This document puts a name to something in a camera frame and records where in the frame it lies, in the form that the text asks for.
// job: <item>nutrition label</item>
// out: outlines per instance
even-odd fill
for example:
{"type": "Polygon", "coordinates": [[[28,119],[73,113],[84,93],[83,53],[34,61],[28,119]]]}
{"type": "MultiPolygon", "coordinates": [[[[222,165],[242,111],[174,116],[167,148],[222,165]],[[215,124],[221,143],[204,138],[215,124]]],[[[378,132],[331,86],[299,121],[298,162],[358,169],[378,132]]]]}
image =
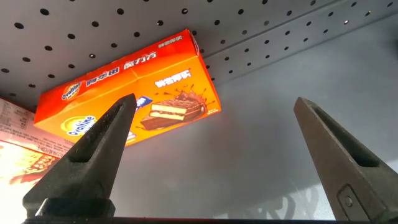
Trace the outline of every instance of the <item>nutrition label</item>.
{"type": "Polygon", "coordinates": [[[0,99],[0,140],[62,157],[73,143],[34,127],[34,115],[0,99]]]}
{"type": "Polygon", "coordinates": [[[0,124],[26,130],[29,112],[6,101],[0,102],[0,124]]]}

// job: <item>ovaltine box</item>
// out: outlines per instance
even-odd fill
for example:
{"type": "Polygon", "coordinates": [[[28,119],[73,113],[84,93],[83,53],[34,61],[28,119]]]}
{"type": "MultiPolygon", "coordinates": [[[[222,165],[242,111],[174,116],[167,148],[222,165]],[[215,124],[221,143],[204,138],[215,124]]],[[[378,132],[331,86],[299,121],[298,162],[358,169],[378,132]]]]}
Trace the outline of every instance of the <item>ovaltine box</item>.
{"type": "Polygon", "coordinates": [[[126,145],[221,111],[197,44],[184,30],[43,93],[35,125],[76,142],[131,93],[137,110],[126,145]]]}

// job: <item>screw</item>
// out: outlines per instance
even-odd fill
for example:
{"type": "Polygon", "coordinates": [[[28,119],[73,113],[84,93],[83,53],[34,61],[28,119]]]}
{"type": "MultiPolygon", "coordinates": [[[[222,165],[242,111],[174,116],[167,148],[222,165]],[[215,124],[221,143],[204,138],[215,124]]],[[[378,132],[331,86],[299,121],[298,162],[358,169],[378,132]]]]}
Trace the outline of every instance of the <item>screw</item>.
{"type": "Polygon", "coordinates": [[[349,206],[349,207],[353,206],[353,200],[349,196],[346,196],[345,200],[346,200],[347,206],[349,206]]]}

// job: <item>metal shelf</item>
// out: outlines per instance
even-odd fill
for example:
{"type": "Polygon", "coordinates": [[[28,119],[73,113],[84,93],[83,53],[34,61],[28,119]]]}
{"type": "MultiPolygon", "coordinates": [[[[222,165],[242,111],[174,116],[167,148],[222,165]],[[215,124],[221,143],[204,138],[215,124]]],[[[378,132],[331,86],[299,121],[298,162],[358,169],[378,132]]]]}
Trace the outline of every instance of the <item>metal shelf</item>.
{"type": "Polygon", "coordinates": [[[34,110],[41,92],[188,27],[223,112],[126,148],[116,215],[333,218],[294,100],[394,162],[396,12],[395,0],[7,0],[0,97],[34,110]]]}

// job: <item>snack box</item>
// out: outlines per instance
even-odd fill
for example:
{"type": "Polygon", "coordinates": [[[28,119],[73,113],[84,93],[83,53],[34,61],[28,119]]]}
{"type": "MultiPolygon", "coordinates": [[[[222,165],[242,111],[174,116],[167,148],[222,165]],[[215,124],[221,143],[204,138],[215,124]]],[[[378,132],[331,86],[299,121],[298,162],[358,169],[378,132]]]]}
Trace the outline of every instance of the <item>snack box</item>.
{"type": "Polygon", "coordinates": [[[0,98],[0,223],[21,223],[23,196],[73,143],[33,126],[35,114],[0,98]]]}
{"type": "Polygon", "coordinates": [[[43,93],[35,126],[76,142],[131,93],[137,110],[127,146],[221,111],[197,43],[184,30],[43,93]]]}

